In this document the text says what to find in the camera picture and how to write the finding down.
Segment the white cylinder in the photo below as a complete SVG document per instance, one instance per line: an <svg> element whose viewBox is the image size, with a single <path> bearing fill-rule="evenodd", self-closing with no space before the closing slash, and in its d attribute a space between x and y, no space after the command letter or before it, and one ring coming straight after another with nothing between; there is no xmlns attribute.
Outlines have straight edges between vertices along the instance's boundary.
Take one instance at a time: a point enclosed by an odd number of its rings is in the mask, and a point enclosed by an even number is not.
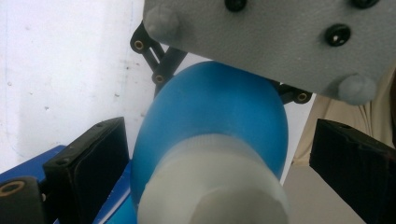
<svg viewBox="0 0 396 224"><path fill-rule="evenodd" d="M157 165L138 206L139 224L288 223L286 194L243 141L200 135Z"/></svg>

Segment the white background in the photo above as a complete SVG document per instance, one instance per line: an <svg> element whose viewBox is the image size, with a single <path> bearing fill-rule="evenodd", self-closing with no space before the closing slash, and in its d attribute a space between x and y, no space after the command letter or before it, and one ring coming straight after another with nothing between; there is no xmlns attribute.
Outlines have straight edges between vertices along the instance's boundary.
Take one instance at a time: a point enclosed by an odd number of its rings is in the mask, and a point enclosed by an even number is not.
<svg viewBox="0 0 396 224"><path fill-rule="evenodd" d="M129 46L143 4L0 1L0 173L118 116L132 152L154 92L149 67ZM202 60L189 55L181 68ZM286 106L286 170L311 105Z"/></svg>

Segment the black screw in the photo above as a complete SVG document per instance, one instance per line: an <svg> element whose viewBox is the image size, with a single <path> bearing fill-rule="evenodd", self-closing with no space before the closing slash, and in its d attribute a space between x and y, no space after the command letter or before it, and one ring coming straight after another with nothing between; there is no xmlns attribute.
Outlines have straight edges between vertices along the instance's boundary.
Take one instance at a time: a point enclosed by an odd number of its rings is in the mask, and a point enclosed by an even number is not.
<svg viewBox="0 0 396 224"><path fill-rule="evenodd" d="M352 4L358 8L373 7L379 0L352 0Z"/></svg>
<svg viewBox="0 0 396 224"><path fill-rule="evenodd" d="M225 0L225 6L231 12L238 12L245 8L248 0Z"/></svg>
<svg viewBox="0 0 396 224"><path fill-rule="evenodd" d="M301 93L301 94L299 94L298 96L297 96L297 100L298 101L304 101L304 100L306 100L306 98L308 98L308 96L305 94L305 93Z"/></svg>
<svg viewBox="0 0 396 224"><path fill-rule="evenodd" d="M350 33L350 29L347 25L335 24L327 29L325 38L330 46L339 47L348 41Z"/></svg>
<svg viewBox="0 0 396 224"><path fill-rule="evenodd" d="M164 82L163 76L160 76L160 75L156 76L155 82L158 84L163 83Z"/></svg>

